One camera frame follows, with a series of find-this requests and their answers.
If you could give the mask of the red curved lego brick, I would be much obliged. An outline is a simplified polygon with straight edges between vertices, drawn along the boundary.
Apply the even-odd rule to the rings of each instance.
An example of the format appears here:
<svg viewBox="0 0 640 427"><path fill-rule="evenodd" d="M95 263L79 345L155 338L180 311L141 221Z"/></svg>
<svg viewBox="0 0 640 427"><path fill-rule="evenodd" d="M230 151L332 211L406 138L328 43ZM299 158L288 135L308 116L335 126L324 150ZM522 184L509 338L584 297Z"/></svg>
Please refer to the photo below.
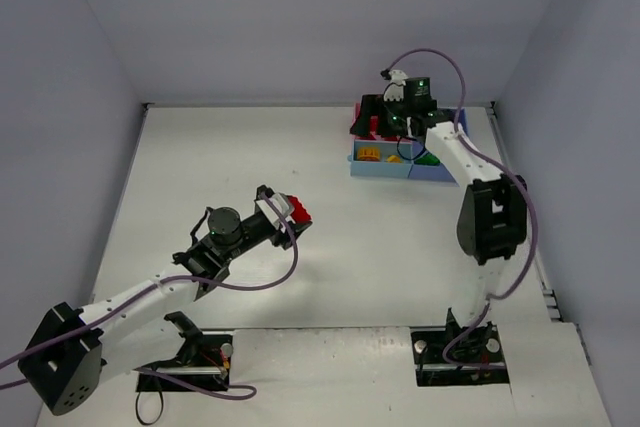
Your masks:
<svg viewBox="0 0 640 427"><path fill-rule="evenodd" d="M378 118L376 116L371 117L369 120L369 136L378 138L380 136L378 132Z"/></svg>

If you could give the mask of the red green lego stack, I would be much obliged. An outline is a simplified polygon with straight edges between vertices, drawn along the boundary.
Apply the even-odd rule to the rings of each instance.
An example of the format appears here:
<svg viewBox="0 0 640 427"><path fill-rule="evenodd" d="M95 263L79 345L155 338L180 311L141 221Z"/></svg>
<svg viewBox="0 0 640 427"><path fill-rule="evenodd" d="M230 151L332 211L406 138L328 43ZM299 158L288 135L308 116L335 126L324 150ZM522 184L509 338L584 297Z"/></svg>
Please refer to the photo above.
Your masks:
<svg viewBox="0 0 640 427"><path fill-rule="evenodd" d="M298 197L288 195L287 200L293 207L293 212L290 214L290 217L295 224L304 224L312 221L310 213L307 211Z"/></svg>

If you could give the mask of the yellow rounded lego brick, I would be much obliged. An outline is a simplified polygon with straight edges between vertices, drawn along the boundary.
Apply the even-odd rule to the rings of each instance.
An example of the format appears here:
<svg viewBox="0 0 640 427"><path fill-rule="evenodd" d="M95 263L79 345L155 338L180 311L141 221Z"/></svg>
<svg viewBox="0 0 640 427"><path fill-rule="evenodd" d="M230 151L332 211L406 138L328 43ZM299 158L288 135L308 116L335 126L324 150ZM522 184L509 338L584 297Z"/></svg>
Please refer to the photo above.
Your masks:
<svg viewBox="0 0 640 427"><path fill-rule="evenodd" d="M365 146L358 149L356 160L362 162L379 162L381 153L377 147Z"/></svg>

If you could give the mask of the green square lego brick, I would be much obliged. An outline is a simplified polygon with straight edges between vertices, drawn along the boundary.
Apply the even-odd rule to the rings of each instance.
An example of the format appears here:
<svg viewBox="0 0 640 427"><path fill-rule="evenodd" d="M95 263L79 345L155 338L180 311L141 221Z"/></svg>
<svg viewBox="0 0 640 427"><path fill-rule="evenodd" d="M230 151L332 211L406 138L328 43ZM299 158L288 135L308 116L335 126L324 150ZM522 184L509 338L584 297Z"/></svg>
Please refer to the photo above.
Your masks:
<svg viewBox="0 0 640 427"><path fill-rule="evenodd" d="M428 166L428 167L436 167L441 164L440 160L431 153L426 153L425 155L417 158L414 161L415 165L419 166Z"/></svg>

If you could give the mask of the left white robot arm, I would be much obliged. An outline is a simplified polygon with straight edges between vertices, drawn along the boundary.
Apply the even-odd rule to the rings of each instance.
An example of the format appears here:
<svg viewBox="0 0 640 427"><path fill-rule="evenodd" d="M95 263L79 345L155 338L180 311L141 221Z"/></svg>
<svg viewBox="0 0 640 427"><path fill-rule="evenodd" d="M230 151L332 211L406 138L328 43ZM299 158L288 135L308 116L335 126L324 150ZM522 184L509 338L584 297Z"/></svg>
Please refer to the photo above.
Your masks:
<svg viewBox="0 0 640 427"><path fill-rule="evenodd" d="M50 308L32 335L18 369L49 412L65 415L102 383L158 362L186 364L202 332L184 314L216 289L230 289L232 261L269 242L296 251L313 223L300 200L267 186L256 190L252 215L207 207L173 254L169 269L100 302Z"/></svg>

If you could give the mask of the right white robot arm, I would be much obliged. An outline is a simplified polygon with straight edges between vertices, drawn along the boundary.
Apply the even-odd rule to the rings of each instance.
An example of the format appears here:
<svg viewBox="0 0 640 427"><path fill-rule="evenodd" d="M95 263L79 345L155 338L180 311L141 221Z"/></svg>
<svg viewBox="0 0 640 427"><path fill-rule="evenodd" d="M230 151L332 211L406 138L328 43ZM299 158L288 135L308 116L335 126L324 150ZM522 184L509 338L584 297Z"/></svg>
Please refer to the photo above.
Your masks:
<svg viewBox="0 0 640 427"><path fill-rule="evenodd" d="M457 242L476 264L464 281L466 292L451 313L459 325L486 322L504 264L527 238L529 212L520 177L479 152L460 125L461 112L440 109L431 95L430 79L409 77L392 69L381 94L362 97L350 134L363 140L376 136L419 142L434 155L462 190L456 224Z"/></svg>

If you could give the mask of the pink container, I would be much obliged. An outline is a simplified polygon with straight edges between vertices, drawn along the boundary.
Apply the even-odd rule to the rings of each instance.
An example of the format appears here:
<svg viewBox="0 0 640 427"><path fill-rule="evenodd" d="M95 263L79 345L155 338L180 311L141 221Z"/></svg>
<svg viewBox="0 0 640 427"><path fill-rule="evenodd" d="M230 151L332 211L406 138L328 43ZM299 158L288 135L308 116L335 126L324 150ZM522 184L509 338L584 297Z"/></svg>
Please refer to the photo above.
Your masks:
<svg viewBox="0 0 640 427"><path fill-rule="evenodd" d="M392 129L387 109L376 96L364 96L355 104L349 133L356 140L393 142L407 139Z"/></svg>

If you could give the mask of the light blue container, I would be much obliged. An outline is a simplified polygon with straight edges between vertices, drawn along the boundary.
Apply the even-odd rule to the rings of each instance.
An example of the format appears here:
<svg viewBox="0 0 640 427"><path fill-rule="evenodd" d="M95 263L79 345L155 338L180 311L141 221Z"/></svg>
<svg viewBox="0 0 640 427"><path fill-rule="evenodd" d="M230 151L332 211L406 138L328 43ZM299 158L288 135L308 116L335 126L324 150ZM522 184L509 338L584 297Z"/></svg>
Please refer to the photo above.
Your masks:
<svg viewBox="0 0 640 427"><path fill-rule="evenodd" d="M359 148L365 146L377 147L381 153L379 162L362 162L356 160L356 154ZM407 142L384 142L384 141L367 141L353 140L351 153L348 156L350 163L350 175L352 177L379 177L406 179L411 169L411 159L409 159L410 143ZM403 159L403 163L387 163L386 158L390 155L397 155Z"/></svg>

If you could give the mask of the dark blue container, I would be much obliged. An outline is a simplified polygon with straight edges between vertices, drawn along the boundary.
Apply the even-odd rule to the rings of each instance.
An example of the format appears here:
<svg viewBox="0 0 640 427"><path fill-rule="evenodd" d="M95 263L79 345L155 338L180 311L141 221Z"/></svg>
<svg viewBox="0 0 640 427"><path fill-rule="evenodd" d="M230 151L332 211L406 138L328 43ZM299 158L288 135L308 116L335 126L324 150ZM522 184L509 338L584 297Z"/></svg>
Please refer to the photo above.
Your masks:
<svg viewBox="0 0 640 427"><path fill-rule="evenodd" d="M445 120L449 120L449 121L454 120L455 109L450 109L450 108L439 109L439 112L442 114L441 116L444 116ZM466 134L468 134L467 118L466 118L466 113L464 109L460 114L459 122L460 122L460 128ZM408 176L409 179L420 180L420 181L455 183L454 178L451 176L449 171L446 169L446 167L442 163L436 167L415 165L414 161L417 158L430 152L428 151L422 152L424 146L423 146L423 143L421 143L419 140L411 141L410 145L411 146L409 150L410 152L409 159L414 159L414 160L412 161L411 169L409 172L409 176Z"/></svg>

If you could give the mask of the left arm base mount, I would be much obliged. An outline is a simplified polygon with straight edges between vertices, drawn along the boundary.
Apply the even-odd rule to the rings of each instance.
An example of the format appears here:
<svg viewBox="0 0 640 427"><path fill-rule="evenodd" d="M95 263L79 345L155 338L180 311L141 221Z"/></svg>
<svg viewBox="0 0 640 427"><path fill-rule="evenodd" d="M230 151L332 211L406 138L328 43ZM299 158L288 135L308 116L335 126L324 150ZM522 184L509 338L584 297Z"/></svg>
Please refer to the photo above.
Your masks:
<svg viewBox="0 0 640 427"><path fill-rule="evenodd" d="M207 391L227 392L233 355L232 331L204 330L199 340L174 359L145 365Z"/></svg>

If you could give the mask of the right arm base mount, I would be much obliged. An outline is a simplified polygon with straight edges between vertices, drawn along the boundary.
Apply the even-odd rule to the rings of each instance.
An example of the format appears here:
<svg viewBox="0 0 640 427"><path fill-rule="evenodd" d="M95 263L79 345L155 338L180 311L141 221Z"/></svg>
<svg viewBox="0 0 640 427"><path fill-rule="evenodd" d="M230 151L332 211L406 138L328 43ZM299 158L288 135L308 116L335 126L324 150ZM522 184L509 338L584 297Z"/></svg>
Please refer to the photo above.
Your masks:
<svg viewBox="0 0 640 427"><path fill-rule="evenodd" d="M458 342L447 354L446 345L462 331L453 327L413 329L410 332L416 384L420 388L509 384L498 329L489 324Z"/></svg>

